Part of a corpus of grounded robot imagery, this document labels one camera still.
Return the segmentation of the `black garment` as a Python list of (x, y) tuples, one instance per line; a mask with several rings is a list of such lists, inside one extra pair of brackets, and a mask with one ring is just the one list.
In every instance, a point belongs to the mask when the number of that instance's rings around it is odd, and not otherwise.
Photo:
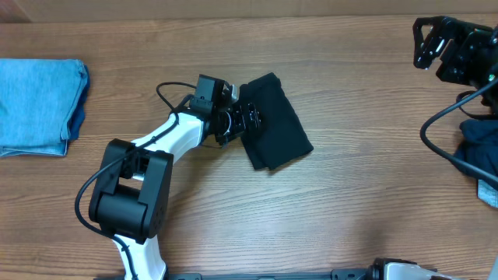
[(282, 83), (274, 73), (243, 84), (239, 103), (244, 107), (253, 103), (260, 113), (261, 128), (241, 138), (255, 170), (275, 170), (313, 151)]

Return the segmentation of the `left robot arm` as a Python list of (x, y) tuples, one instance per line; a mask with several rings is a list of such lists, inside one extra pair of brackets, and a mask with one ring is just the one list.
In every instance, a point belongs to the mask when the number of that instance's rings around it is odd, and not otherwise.
[(225, 146), (261, 127), (256, 105), (240, 101), (235, 85), (200, 75), (192, 89), (192, 94), (170, 107), (167, 121), (150, 134), (132, 142), (109, 142), (100, 169), (75, 199), (78, 220), (116, 245), (124, 279), (169, 276), (157, 235), (164, 223), (176, 161), (210, 135)]

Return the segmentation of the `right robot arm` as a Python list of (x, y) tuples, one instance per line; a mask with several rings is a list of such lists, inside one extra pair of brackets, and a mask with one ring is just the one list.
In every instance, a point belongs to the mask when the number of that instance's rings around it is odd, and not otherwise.
[(441, 65), (436, 76), (443, 82), (476, 89), (497, 80), (497, 28), (449, 16), (420, 17), (412, 27), (416, 68)]

